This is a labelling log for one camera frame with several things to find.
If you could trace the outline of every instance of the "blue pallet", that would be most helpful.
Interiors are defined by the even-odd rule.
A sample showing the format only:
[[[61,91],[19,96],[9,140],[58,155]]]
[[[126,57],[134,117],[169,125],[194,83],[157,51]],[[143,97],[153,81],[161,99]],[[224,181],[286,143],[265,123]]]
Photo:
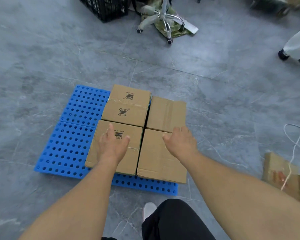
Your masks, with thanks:
[[[34,170],[82,179],[90,168],[85,161],[109,91],[77,85]],[[112,185],[176,196],[178,184],[115,174]]]
[[[77,85],[60,121],[96,128],[110,91]]]

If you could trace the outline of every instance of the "forearm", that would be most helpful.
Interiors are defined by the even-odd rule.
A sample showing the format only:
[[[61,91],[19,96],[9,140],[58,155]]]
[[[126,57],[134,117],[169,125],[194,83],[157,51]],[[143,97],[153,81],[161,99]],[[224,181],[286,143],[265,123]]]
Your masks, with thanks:
[[[300,202],[199,153],[183,161],[232,240],[300,239]]]
[[[115,170],[115,165],[97,165],[37,218],[20,240],[101,239]]]

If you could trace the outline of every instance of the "white cable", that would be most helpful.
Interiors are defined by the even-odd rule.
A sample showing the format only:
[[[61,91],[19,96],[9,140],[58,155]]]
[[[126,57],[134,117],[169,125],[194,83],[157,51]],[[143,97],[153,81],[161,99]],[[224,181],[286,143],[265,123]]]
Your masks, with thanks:
[[[286,179],[285,179],[285,181],[284,181],[284,183],[283,183],[283,185],[282,185],[282,187],[281,187],[281,190],[284,189],[284,186],[287,184],[287,181],[288,181],[288,179],[290,178],[290,176],[291,176],[291,174],[292,174],[291,163],[292,163],[292,161],[294,160],[294,152],[295,152],[295,150],[296,150],[296,146],[300,147],[300,145],[298,145],[298,143],[299,143],[299,141],[300,141],[300,136],[299,136],[298,140],[297,140],[296,142],[294,142],[294,141],[288,136],[288,134],[287,134],[287,132],[286,132],[286,126],[287,126],[287,125],[293,125],[293,126],[296,126],[296,127],[300,128],[299,125],[295,125],[295,124],[285,124],[284,127],[283,127],[283,131],[284,131],[285,135],[288,137],[288,139],[289,139],[290,141],[292,141],[292,143],[294,144],[294,146],[293,146],[293,150],[292,150],[292,158],[291,158],[291,160],[290,160],[290,162],[289,162],[289,164],[288,164],[288,165],[289,165],[289,174],[288,174],[288,176],[286,177]]]

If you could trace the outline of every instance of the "black crate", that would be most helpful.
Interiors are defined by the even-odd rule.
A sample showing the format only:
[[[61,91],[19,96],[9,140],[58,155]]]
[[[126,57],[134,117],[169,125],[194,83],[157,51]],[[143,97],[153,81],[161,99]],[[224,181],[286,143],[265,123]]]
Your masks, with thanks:
[[[80,0],[102,22],[128,14],[128,0]]]

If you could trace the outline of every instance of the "person's left hand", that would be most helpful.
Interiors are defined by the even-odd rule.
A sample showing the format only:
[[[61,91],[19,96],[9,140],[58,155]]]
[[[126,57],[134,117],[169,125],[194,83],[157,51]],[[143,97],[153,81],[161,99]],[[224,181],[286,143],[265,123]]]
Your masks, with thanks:
[[[104,133],[99,140],[97,147],[97,160],[98,164],[110,163],[118,166],[119,162],[123,159],[127,152],[130,142],[130,137],[126,136],[121,140],[115,137],[115,130],[110,123],[106,133]]]

